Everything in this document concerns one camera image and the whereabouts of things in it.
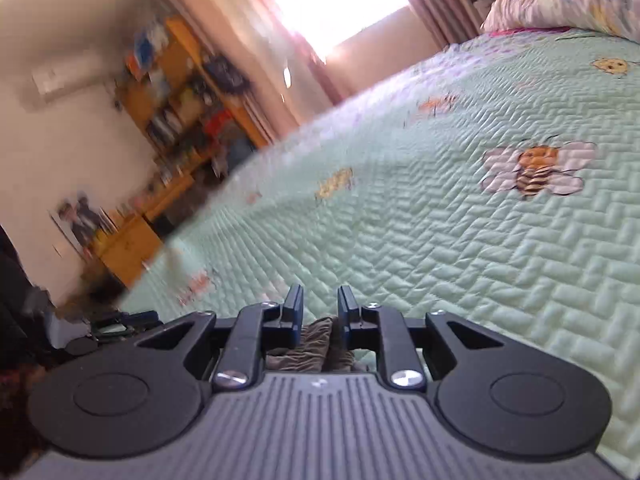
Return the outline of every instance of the air conditioner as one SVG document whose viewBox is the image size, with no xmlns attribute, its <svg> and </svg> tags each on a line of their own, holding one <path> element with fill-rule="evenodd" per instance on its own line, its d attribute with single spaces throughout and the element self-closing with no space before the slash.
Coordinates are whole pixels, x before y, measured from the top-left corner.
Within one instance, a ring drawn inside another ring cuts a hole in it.
<svg viewBox="0 0 640 480">
<path fill-rule="evenodd" d="M 76 90 L 113 78 L 120 71 L 113 57 L 87 49 L 40 67 L 31 73 L 40 97 L 50 102 Z"/>
</svg>

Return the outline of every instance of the ceiling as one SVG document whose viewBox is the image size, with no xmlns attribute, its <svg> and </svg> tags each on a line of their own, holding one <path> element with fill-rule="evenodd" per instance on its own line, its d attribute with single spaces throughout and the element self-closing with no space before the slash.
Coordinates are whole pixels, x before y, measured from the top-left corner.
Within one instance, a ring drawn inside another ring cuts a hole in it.
<svg viewBox="0 0 640 480">
<path fill-rule="evenodd" d="M 105 41 L 143 0 L 0 0 L 0 75 Z"/>
</svg>

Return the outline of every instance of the mattress cover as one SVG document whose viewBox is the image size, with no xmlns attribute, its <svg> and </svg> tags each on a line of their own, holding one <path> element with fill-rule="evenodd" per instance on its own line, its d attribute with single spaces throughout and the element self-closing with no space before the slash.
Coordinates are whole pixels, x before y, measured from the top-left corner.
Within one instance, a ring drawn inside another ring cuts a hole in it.
<svg viewBox="0 0 640 480">
<path fill-rule="evenodd" d="M 481 36 L 254 156 L 124 299 L 164 321 L 305 287 L 444 309 L 586 368 L 600 452 L 640 472 L 640 45 Z"/>
</svg>

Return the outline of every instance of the bee wing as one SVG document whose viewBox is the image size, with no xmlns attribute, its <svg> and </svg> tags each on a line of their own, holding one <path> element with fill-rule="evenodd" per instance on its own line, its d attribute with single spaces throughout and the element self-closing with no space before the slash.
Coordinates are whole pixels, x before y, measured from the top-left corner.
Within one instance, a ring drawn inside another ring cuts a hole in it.
<svg viewBox="0 0 640 480">
<path fill-rule="evenodd" d="M 489 173 L 510 173 L 520 167 L 518 158 L 521 154 L 513 148 L 494 148 L 485 152 L 482 165 Z"/>
<path fill-rule="evenodd" d="M 556 195 L 571 195 L 582 191 L 583 187 L 584 181 L 581 178 L 566 173 L 553 173 L 546 184 L 546 188 Z"/>
<path fill-rule="evenodd" d="M 516 187 L 517 174 L 517 171 L 511 171 L 511 173 L 503 171 L 495 175 L 489 175 L 480 183 L 480 187 L 490 193 L 508 191 Z"/>
<path fill-rule="evenodd" d="M 558 151 L 558 171 L 581 170 L 596 156 L 596 145 L 592 142 L 568 142 Z"/>
</svg>

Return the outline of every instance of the photo of people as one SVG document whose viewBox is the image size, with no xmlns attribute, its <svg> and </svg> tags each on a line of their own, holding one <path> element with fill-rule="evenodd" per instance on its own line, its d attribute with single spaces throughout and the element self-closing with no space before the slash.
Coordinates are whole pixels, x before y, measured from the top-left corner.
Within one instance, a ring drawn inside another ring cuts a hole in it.
<svg viewBox="0 0 640 480">
<path fill-rule="evenodd" d="M 63 200 L 50 216 L 76 251 L 86 258 L 93 255 L 92 246 L 98 232 L 111 231 L 106 219 L 91 208 L 84 192 L 78 193 L 75 200 Z"/>
</svg>

